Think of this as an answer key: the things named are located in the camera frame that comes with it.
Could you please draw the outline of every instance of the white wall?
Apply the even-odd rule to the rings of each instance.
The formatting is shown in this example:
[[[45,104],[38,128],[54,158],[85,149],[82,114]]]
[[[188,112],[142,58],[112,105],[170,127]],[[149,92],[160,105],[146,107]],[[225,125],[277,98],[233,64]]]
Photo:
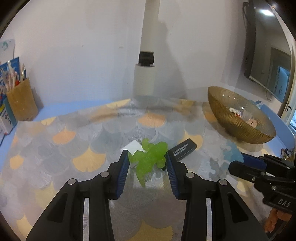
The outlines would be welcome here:
[[[242,76],[244,0],[161,0],[154,95],[207,100],[218,85],[268,102]],[[15,38],[39,105],[132,95],[145,0],[31,0],[1,40]]]

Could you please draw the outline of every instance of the wooden pen holder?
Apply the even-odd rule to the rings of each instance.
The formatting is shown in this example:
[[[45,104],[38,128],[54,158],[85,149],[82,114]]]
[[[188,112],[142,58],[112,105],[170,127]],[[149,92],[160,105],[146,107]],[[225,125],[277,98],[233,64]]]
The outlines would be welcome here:
[[[38,114],[29,79],[7,92],[7,98],[17,121],[32,121]]]

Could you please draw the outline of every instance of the silver screw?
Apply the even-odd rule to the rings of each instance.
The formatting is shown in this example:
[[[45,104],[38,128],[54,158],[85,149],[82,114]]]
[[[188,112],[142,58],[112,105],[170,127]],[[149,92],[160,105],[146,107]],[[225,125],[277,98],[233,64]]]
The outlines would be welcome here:
[[[69,185],[73,185],[74,183],[76,183],[76,180],[74,178],[68,180]]]
[[[226,181],[225,179],[220,179],[219,183],[220,183],[222,186],[227,185],[227,181]]]
[[[108,177],[109,176],[109,172],[102,172],[101,173],[101,177]]]
[[[193,172],[188,172],[188,173],[186,173],[186,177],[193,178],[194,177],[194,173]]]

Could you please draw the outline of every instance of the green toy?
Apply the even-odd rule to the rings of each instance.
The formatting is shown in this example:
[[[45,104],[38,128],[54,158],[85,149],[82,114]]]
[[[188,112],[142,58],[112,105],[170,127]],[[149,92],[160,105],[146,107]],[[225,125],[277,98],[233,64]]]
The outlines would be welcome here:
[[[152,172],[154,164],[158,168],[165,166],[164,155],[168,151],[168,144],[166,142],[159,142],[158,144],[149,143],[149,139],[145,138],[142,142],[142,148],[146,151],[136,151],[134,155],[128,153],[130,163],[136,163],[136,175],[140,184],[145,187],[144,176]]]

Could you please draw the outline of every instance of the gold bowl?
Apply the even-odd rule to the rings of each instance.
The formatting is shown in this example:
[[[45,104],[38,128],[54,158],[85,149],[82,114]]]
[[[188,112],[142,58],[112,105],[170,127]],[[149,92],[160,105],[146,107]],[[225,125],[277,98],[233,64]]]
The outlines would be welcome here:
[[[276,136],[274,125],[253,103],[241,95],[218,86],[207,90],[210,107],[217,121],[237,139],[251,144],[263,144]],[[230,112],[229,108],[242,112],[242,119]],[[254,128],[246,123],[246,118],[257,121]]]

